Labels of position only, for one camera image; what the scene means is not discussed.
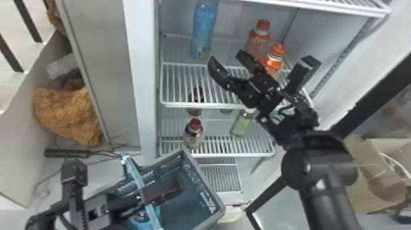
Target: railing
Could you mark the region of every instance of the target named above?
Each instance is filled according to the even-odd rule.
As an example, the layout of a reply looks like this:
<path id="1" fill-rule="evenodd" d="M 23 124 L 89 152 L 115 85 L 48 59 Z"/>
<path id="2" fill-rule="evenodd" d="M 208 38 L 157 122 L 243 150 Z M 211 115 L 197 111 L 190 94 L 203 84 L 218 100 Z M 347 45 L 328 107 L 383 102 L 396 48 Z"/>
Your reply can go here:
<path id="1" fill-rule="evenodd" d="M 46 0 L 43 0 L 44 5 L 48 9 L 48 4 Z M 29 12 L 27 11 L 27 7 L 24 4 L 23 0 L 14 0 L 14 4 L 16 5 L 18 11 L 20 12 L 21 18 L 23 19 L 24 23 L 27 26 L 28 31 L 30 32 L 31 37 L 37 43 L 42 43 L 43 40 L 37 30 Z M 20 63 L 18 62 L 17 58 L 13 54 L 10 47 L 7 45 L 6 41 L 4 40 L 3 36 L 0 33 L 0 50 L 11 68 L 15 72 L 24 72 L 23 68 L 21 67 Z"/>

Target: plastic bottle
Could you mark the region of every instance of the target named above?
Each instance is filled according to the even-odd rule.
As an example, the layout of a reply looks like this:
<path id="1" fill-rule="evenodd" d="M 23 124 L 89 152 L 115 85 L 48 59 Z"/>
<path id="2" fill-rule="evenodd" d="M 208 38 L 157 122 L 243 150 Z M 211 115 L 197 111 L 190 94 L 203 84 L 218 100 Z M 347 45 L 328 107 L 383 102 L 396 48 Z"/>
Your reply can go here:
<path id="1" fill-rule="evenodd" d="M 270 35 L 268 34 L 270 25 L 269 21 L 260 19 L 257 22 L 257 28 L 252 29 L 248 34 L 245 51 L 253 55 L 257 60 L 262 59 L 267 51 L 268 41 L 270 40 Z"/>
<path id="2" fill-rule="evenodd" d="M 279 80 L 279 74 L 283 69 L 283 56 L 286 53 L 286 47 L 282 44 L 275 44 L 271 47 L 271 52 L 260 60 L 267 72 L 276 80 Z"/>
<path id="3" fill-rule="evenodd" d="M 253 120 L 255 111 L 255 108 L 241 109 L 239 111 L 239 115 L 237 115 L 237 118 L 235 119 L 230 129 L 230 135 L 233 138 L 241 139 L 245 137 L 245 135 L 247 134 L 248 125 Z"/>
<path id="4" fill-rule="evenodd" d="M 208 59 L 218 12 L 219 0 L 198 0 L 194 10 L 193 36 L 190 42 L 192 59 Z"/>
<path id="5" fill-rule="evenodd" d="M 201 126 L 201 121 L 197 118 L 192 118 L 184 128 L 183 143 L 189 149 L 198 148 L 204 137 L 204 130 Z"/>
<path id="6" fill-rule="evenodd" d="M 188 96 L 188 101 L 189 102 L 204 102 L 204 94 L 202 92 L 202 88 L 198 87 L 198 88 L 194 88 L 193 89 L 193 98 L 194 101 L 191 97 L 191 94 Z M 198 117 L 201 115 L 202 113 L 202 109 L 200 108 L 187 108 L 187 112 L 189 113 L 189 115 L 192 115 L 193 117 Z"/>

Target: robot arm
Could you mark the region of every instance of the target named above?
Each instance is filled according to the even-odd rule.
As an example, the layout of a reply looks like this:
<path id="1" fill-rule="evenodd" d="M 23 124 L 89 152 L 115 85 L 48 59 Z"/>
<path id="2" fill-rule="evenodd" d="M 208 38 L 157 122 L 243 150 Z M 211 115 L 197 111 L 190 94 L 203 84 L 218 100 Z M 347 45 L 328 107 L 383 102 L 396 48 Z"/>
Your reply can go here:
<path id="1" fill-rule="evenodd" d="M 345 186 L 357 179 L 356 164 L 344 144 L 329 132 L 314 131 L 317 113 L 299 94 L 302 86 L 319 68 L 312 56 L 303 57 L 282 89 L 254 57 L 240 50 L 236 58 L 253 74 L 250 79 L 230 75 L 214 58 L 208 63 L 210 77 L 223 89 L 233 92 L 248 108 L 257 108 L 257 122 L 287 150 L 281 164 L 285 184 L 298 190 L 311 229 L 359 230 Z M 294 114 L 272 113 L 281 101 L 294 107 Z"/>

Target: wire rack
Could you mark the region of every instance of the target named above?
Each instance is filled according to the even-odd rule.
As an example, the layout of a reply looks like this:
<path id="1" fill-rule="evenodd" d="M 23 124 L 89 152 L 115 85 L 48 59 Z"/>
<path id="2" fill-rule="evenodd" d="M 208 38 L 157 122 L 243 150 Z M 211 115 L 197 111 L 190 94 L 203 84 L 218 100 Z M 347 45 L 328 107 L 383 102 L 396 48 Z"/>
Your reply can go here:
<path id="1" fill-rule="evenodd" d="M 192 60 L 190 57 L 190 38 L 176 34 L 165 34 L 161 45 L 160 102 L 168 108 L 227 108 L 242 109 L 244 105 L 231 92 L 224 91 L 209 77 L 207 60 Z M 213 40 L 212 55 L 238 78 L 248 79 L 250 73 L 235 59 L 239 49 L 244 47 L 243 40 Z M 283 75 L 290 72 L 290 64 L 285 62 Z M 194 88 L 202 88 L 204 102 L 195 102 Z M 302 94 L 309 100 L 308 94 Z"/>
<path id="2" fill-rule="evenodd" d="M 182 133 L 189 119 L 161 121 L 160 153 L 183 147 Z M 229 136 L 232 120 L 202 120 L 205 137 L 197 149 L 188 150 L 194 158 L 212 157 L 271 157 L 275 148 L 271 137 L 255 122 L 248 128 L 244 139 Z"/>
<path id="3" fill-rule="evenodd" d="M 217 192 L 242 190 L 235 165 L 200 165 L 200 168 Z"/>
<path id="4" fill-rule="evenodd" d="M 297 7 L 350 15 L 382 18 L 391 9 L 380 0 L 243 0 L 263 4 Z"/>

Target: red bottle cap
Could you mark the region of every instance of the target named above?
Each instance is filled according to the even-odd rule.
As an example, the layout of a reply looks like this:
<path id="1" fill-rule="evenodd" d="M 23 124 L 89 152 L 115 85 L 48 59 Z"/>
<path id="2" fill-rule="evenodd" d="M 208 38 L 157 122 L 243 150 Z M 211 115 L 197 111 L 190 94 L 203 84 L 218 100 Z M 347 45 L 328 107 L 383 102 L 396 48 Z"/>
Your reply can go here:
<path id="1" fill-rule="evenodd" d="M 188 125 L 193 130 L 200 130 L 201 129 L 201 121 L 197 118 L 192 118 L 192 120 L 190 121 L 190 123 Z"/>
<path id="2" fill-rule="evenodd" d="M 257 22 L 257 29 L 262 31 L 268 31 L 270 29 L 271 23 L 268 20 L 260 19 Z"/>
<path id="3" fill-rule="evenodd" d="M 271 53 L 275 56 L 284 56 L 286 53 L 286 47 L 282 44 L 274 44 L 271 47 Z"/>

